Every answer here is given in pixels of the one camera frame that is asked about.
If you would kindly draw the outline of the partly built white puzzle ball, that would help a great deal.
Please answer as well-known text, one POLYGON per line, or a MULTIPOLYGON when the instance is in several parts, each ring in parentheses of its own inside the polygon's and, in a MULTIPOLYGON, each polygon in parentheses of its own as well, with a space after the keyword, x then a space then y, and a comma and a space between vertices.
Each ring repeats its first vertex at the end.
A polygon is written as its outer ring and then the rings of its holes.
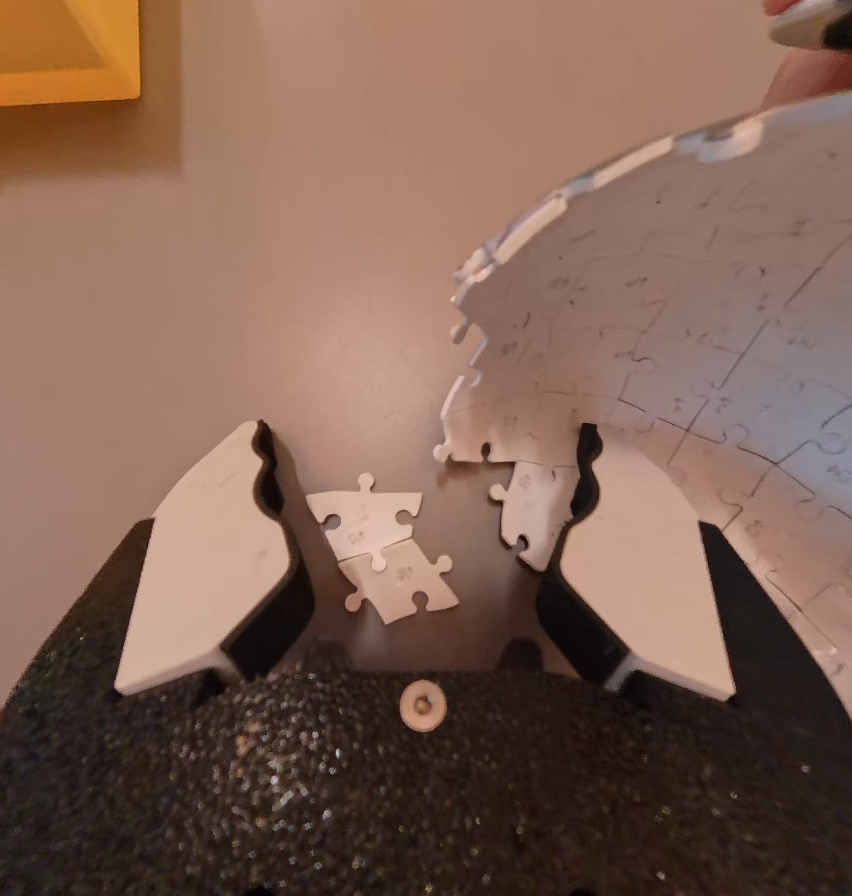
POLYGON ((454 275, 480 344, 440 463, 626 435, 731 541, 852 718, 852 91, 578 175, 454 275))

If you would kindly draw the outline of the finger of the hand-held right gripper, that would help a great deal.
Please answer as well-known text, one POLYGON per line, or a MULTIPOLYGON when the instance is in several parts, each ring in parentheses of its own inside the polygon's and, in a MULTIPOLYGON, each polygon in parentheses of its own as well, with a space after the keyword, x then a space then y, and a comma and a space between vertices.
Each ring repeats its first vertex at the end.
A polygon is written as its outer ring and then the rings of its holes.
POLYGON ((799 1, 773 17, 769 38, 788 49, 852 53, 852 1, 799 1))

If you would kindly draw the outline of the yellow box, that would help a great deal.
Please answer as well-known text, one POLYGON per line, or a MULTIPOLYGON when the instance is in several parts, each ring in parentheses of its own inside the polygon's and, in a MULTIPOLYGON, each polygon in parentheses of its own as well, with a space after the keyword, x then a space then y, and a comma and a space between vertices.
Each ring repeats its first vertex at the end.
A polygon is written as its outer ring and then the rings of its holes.
POLYGON ((136 99, 138 1, 0 1, 0 107, 136 99))

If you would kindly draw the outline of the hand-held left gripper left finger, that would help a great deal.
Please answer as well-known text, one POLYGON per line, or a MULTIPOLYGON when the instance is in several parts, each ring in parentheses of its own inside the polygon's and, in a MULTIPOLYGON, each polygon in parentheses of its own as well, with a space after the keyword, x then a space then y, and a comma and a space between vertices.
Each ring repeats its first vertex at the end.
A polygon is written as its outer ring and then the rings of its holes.
POLYGON ((271 428, 245 422, 155 510, 115 678, 120 694, 198 673, 263 678, 296 644, 315 593, 282 521, 276 466, 271 428))

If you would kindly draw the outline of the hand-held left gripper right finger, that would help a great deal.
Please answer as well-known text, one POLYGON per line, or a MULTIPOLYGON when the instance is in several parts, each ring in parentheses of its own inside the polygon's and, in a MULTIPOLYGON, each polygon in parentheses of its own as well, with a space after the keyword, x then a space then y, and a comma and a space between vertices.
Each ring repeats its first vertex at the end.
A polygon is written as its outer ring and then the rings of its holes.
POLYGON ((697 514, 607 427, 583 424, 578 482, 536 596, 577 675, 620 692, 642 674, 712 700, 736 685, 697 514))

